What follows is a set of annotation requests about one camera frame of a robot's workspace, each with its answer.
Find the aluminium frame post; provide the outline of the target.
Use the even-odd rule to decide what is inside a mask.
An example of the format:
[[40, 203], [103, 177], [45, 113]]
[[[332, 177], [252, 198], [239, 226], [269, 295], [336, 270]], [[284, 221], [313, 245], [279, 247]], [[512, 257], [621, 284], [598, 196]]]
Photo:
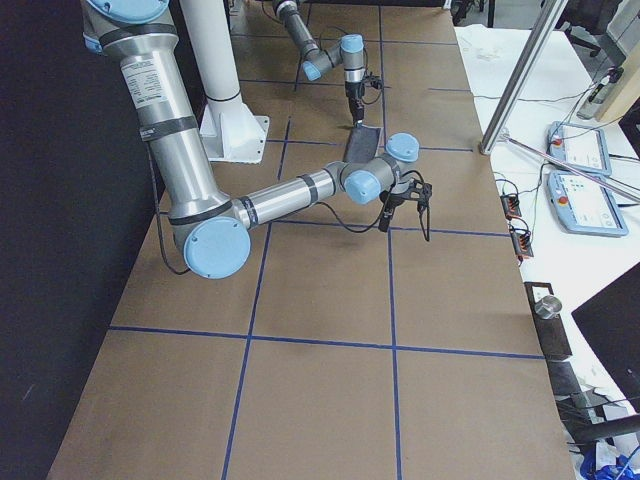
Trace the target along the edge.
[[567, 3], [567, 0], [553, 0], [544, 3], [480, 141], [479, 151], [481, 154], [490, 155], [492, 153], [520, 98], [528, 77]]

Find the black office chair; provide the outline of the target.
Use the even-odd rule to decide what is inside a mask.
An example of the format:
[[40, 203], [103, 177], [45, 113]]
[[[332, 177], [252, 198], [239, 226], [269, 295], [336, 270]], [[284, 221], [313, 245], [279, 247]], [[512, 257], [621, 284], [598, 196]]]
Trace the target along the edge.
[[590, 57], [596, 57], [601, 47], [572, 34], [572, 28], [582, 27], [592, 36], [603, 35], [617, 13], [622, 0], [569, 0], [556, 22], [555, 29], [568, 24], [565, 36], [574, 44], [590, 50]]

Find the white mounting pedestal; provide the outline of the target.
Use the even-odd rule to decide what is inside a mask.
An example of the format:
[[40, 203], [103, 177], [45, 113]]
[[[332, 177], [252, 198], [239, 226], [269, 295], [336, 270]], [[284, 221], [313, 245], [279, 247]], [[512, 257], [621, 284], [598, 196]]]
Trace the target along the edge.
[[262, 160], [269, 118], [244, 103], [222, 0], [180, 2], [204, 93], [200, 135], [215, 162]]

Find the teach pendant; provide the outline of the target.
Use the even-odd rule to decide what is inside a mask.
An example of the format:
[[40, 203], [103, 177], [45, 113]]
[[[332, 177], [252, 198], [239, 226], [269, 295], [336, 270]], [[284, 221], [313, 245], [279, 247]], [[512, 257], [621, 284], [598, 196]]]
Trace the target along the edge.
[[549, 173], [547, 191], [552, 210], [566, 232], [614, 238], [629, 233], [612, 194], [593, 181], [554, 170]]
[[548, 154], [593, 174], [612, 173], [606, 136], [601, 128], [555, 121], [547, 130]]

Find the pink towel white trim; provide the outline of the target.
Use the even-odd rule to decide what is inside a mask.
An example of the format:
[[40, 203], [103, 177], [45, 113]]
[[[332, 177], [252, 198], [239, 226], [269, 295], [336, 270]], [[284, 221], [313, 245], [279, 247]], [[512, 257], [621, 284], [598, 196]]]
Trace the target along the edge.
[[354, 126], [349, 134], [343, 161], [346, 163], [367, 163], [378, 150], [382, 129], [362, 123]]

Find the lower teach pendant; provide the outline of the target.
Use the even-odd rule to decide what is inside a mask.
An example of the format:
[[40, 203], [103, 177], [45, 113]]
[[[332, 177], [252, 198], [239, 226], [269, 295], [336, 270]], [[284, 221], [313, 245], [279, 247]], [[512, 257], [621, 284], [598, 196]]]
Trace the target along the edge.
[[612, 194], [593, 181], [554, 170], [549, 173], [547, 191], [552, 210], [566, 232], [614, 238], [629, 233]]

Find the orange connector block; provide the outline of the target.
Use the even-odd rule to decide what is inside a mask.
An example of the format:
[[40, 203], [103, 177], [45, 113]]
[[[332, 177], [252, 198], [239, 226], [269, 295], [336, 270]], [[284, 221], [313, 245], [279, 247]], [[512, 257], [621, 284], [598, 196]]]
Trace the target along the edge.
[[534, 253], [532, 250], [531, 231], [526, 228], [516, 228], [511, 226], [509, 228], [509, 233], [516, 258], [519, 261], [533, 258]]
[[521, 217], [519, 195], [516, 193], [503, 194], [500, 196], [505, 218], [508, 220]]

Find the upper orange connector block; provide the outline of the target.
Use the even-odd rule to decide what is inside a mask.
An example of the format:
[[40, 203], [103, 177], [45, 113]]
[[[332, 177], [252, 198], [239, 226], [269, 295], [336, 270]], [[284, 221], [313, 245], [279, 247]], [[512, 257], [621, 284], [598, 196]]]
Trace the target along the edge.
[[500, 196], [505, 218], [508, 220], [521, 217], [519, 195], [516, 193], [503, 194]]

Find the silver metal cylinder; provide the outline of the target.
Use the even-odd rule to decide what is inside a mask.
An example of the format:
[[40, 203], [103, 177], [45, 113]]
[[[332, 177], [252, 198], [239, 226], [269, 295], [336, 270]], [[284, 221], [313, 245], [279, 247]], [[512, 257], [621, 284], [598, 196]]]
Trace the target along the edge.
[[534, 314], [543, 320], [555, 318], [561, 310], [562, 303], [554, 295], [546, 295], [534, 303]]

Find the upper teach pendant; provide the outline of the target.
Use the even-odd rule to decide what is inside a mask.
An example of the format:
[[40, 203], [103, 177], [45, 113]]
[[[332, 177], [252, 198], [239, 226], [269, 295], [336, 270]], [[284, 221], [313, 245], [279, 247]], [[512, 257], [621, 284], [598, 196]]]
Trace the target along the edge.
[[593, 174], [612, 173], [606, 136], [601, 128], [555, 121], [547, 130], [548, 154]]

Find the lower orange connector block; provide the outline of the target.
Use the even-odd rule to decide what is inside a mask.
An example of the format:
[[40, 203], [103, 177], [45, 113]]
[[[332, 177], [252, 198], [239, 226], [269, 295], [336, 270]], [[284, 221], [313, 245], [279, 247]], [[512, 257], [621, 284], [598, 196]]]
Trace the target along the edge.
[[531, 231], [526, 228], [516, 228], [511, 226], [509, 228], [509, 233], [516, 258], [519, 261], [533, 258], [534, 253], [532, 250]]

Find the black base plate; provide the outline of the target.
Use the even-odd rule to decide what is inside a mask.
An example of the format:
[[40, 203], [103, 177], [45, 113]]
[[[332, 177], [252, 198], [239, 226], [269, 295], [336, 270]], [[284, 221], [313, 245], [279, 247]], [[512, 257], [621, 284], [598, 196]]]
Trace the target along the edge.
[[560, 314], [549, 320], [543, 320], [534, 314], [534, 303], [537, 300], [546, 295], [554, 295], [551, 284], [526, 281], [524, 288], [543, 355], [551, 361], [567, 360], [572, 356], [572, 350]]

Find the metal rod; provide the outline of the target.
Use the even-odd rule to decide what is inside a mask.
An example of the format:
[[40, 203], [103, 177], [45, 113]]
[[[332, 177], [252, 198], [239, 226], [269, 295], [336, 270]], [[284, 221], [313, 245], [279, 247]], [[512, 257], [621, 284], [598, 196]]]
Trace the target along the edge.
[[498, 138], [499, 142], [502, 143], [507, 143], [510, 144], [512, 146], [515, 146], [521, 150], [524, 150], [525, 152], [532, 154], [532, 155], [537, 155], [538, 157], [541, 157], [542, 159], [544, 159], [545, 161], [551, 163], [552, 165], [555, 165], [556, 167], [559, 167], [561, 169], [564, 169], [566, 171], [569, 171], [575, 175], [581, 176], [595, 184], [597, 184], [598, 186], [608, 189], [611, 192], [622, 196], [628, 200], [631, 200], [632, 202], [638, 203], [639, 202], [639, 195], [638, 194], [634, 194], [631, 193], [628, 190], [625, 190], [623, 188], [620, 188], [618, 186], [615, 186], [611, 183], [608, 183], [606, 180], [601, 180], [599, 177], [596, 177], [595, 175], [589, 174], [585, 171], [582, 171], [580, 169], [578, 169], [577, 167], [574, 167], [572, 165], [570, 165], [569, 163], [567, 163], [566, 161], [561, 161], [559, 159], [556, 159], [555, 157], [544, 153], [542, 151], [536, 150], [533, 147], [530, 147], [518, 140], [515, 140], [513, 138], [511, 138], [508, 134], [501, 134]]

